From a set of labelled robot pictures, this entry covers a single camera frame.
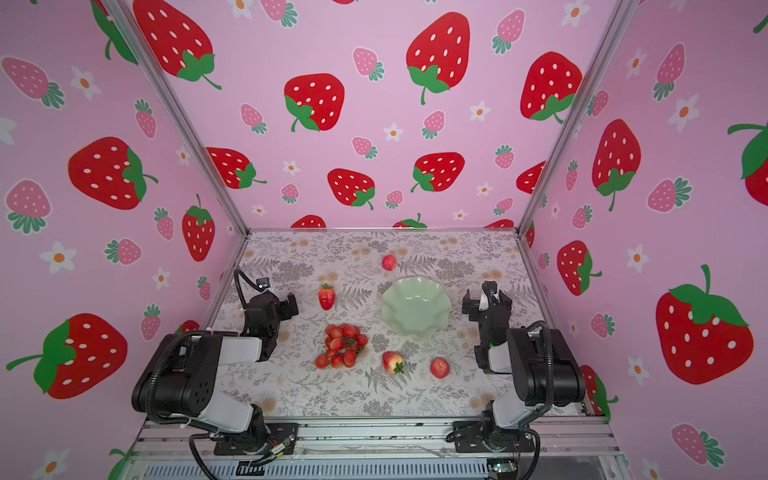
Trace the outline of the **fake red strawberry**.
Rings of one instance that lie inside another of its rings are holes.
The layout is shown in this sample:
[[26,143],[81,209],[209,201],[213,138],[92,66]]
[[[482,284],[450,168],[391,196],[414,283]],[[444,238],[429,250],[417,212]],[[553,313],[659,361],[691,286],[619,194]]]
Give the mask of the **fake red strawberry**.
[[332,285],[323,284],[318,291],[318,301],[324,311],[329,311],[334,307],[336,292]]

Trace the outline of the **yellow red apple with leaf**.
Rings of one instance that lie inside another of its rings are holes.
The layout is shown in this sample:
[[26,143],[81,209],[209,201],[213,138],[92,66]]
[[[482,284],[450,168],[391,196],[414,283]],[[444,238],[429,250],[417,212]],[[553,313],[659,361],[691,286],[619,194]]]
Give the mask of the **yellow red apple with leaf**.
[[387,373],[395,375],[404,372],[406,361],[401,354],[387,351],[382,355],[382,364]]

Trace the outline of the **small red apple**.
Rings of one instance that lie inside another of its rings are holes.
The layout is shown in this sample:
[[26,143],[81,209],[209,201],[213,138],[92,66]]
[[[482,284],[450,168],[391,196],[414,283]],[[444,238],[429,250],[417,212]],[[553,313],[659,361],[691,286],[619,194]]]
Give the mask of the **small red apple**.
[[382,268],[386,271],[393,271],[397,266],[397,260],[393,255],[387,255],[382,259]]

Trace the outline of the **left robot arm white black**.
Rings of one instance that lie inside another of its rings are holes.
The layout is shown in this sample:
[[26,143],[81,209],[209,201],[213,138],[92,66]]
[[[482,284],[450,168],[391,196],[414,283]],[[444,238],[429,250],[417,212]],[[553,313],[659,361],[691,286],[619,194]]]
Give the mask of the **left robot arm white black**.
[[273,354],[281,324],[299,314],[296,297],[281,299],[267,277],[252,280],[233,272],[244,325],[240,332],[191,330],[164,337],[131,396],[135,411],[157,425],[189,426],[191,449],[214,442],[220,456],[256,455],[267,459],[292,452],[299,425],[268,423],[263,409],[216,387],[218,370],[266,362]]

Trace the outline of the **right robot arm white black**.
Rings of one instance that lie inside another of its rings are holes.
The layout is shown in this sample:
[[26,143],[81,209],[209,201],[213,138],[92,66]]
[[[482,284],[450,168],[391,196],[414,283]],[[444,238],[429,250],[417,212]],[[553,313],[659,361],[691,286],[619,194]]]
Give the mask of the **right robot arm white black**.
[[513,389],[489,401],[476,423],[455,424],[446,441],[463,452],[536,445],[532,423],[554,406],[582,402],[586,394],[583,374],[562,333],[543,320],[511,327],[512,299],[494,281],[482,284],[478,299],[467,293],[462,313],[478,327],[477,366],[488,375],[509,377]]

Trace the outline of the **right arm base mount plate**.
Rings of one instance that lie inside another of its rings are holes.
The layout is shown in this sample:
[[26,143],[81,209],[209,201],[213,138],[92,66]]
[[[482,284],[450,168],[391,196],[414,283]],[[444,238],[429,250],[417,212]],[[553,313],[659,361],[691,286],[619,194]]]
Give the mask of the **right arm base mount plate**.
[[532,453],[533,435],[521,430],[497,428],[481,421],[454,421],[445,441],[459,453]]

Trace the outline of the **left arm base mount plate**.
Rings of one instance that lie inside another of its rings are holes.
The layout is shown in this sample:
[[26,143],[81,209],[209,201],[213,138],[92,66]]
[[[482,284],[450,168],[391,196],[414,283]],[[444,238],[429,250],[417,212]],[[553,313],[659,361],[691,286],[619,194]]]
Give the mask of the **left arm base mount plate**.
[[300,425],[293,422],[267,422],[244,433],[225,434],[215,441],[216,456],[264,456],[275,447],[279,455],[292,455]]

